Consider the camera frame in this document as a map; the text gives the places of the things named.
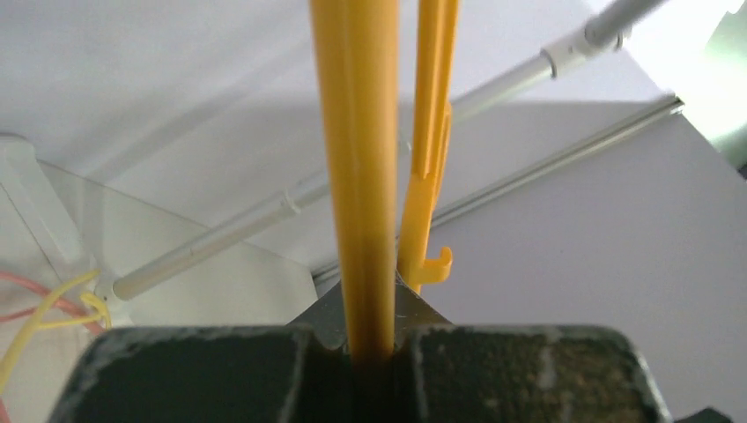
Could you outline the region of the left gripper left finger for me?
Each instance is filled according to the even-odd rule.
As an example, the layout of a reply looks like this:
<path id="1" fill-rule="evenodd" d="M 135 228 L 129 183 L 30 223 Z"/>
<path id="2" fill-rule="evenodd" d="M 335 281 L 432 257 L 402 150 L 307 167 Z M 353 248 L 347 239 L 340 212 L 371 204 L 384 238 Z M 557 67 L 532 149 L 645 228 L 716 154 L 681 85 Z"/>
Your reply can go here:
<path id="1" fill-rule="evenodd" d="M 351 422 L 346 361 L 308 327 L 144 327 L 98 336 L 53 422 Z"/>

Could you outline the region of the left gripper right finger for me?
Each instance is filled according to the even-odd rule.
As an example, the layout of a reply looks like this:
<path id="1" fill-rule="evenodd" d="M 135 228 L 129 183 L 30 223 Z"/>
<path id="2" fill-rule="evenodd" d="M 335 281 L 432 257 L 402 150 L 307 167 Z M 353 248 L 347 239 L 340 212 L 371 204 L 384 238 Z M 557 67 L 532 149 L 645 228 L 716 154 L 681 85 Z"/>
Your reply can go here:
<path id="1" fill-rule="evenodd" d="M 433 324 L 396 354 L 396 422 L 668 422 L 635 345 L 594 325 Z"/>

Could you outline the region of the yellow-orange plastic hanger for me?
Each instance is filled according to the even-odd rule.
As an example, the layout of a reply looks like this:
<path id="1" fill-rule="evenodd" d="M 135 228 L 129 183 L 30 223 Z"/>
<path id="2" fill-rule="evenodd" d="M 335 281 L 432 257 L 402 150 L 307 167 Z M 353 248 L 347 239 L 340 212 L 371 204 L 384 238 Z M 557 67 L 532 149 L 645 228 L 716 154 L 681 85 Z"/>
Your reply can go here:
<path id="1" fill-rule="evenodd" d="M 384 366 L 395 348 L 395 278 L 419 289 L 450 274 L 453 254 L 426 254 L 452 124 L 448 100 L 456 1 L 418 6 L 410 179 L 396 209 L 397 1 L 309 5 L 325 148 L 354 366 Z"/>

